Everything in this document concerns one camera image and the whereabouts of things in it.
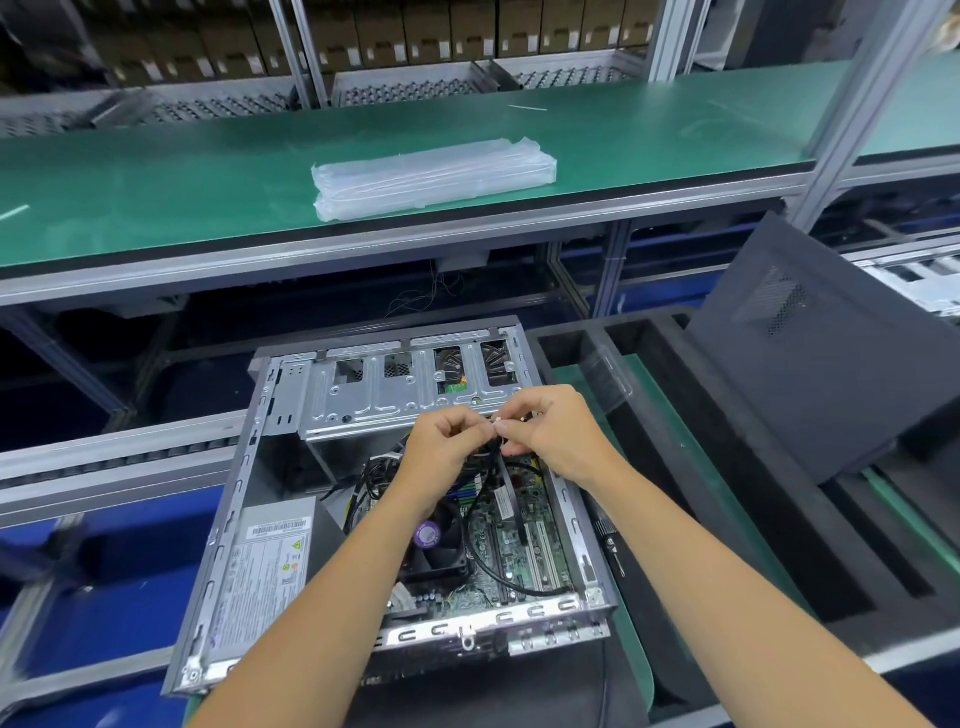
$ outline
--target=warning label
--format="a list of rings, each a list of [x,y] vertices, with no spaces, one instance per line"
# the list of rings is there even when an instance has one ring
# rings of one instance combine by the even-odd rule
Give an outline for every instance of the warning label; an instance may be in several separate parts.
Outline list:
[[[233,548],[210,627],[211,648],[253,644],[290,606],[306,584],[309,538],[307,531],[281,531],[278,538]]]

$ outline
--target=hand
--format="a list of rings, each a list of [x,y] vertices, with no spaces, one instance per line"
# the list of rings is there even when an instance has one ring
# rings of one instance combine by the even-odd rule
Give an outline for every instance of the hand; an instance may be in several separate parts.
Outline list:
[[[494,435],[490,421],[469,407],[445,407],[420,415],[387,493],[413,494],[429,515],[460,475],[464,460]]]
[[[531,413],[539,415],[519,421]],[[587,489],[600,464],[620,459],[583,395],[569,384],[520,390],[500,407],[493,427],[509,441],[503,446],[504,457],[535,452],[551,470]]]

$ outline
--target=wire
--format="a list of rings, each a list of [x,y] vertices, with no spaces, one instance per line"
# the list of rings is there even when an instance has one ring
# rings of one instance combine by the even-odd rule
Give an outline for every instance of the wire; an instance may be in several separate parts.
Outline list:
[[[607,725],[607,703],[610,696],[610,675],[607,671],[607,641],[600,641],[600,679],[603,681],[603,688],[600,689],[600,710],[597,713],[597,728],[605,728]]]
[[[521,587],[516,582],[511,581],[510,579],[498,574],[496,571],[487,566],[483,558],[477,553],[476,544],[473,542],[473,534],[470,533],[470,517],[473,515],[473,511],[476,510],[477,503],[480,502],[481,496],[484,493],[488,493],[488,485],[492,480],[496,480],[496,467],[488,467],[487,476],[483,479],[483,482],[480,486],[480,490],[477,493],[476,500],[470,505],[467,509],[467,514],[463,517],[460,516],[460,512],[454,509],[455,517],[457,521],[460,522],[461,527],[464,531],[464,543],[467,545],[467,551],[470,552],[470,555],[473,557],[473,563],[476,564],[480,570],[482,570],[487,576],[489,576],[493,581],[498,584],[503,584],[505,587],[514,590],[515,592],[527,596],[560,596],[569,594],[570,590],[568,587],[561,587],[558,589],[550,589],[544,592],[541,592],[536,589],[527,589],[526,587]]]

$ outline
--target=pcie slot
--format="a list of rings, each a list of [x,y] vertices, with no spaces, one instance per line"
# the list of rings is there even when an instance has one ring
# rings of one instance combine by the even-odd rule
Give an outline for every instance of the pcie slot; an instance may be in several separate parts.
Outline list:
[[[550,547],[550,539],[546,537],[546,526],[543,525],[543,521],[537,521],[537,535],[540,536],[540,553],[543,554],[543,563],[546,564],[550,578],[553,579],[553,586],[550,588],[559,589],[560,574],[557,572],[557,562],[553,558],[553,549]]]

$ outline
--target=plastic bag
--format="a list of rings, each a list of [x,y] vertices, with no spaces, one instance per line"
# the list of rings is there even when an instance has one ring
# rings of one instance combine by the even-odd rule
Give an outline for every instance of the plastic bag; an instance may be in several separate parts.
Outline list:
[[[530,139],[443,147],[313,168],[315,205],[324,222],[540,187],[557,180],[557,161]]]

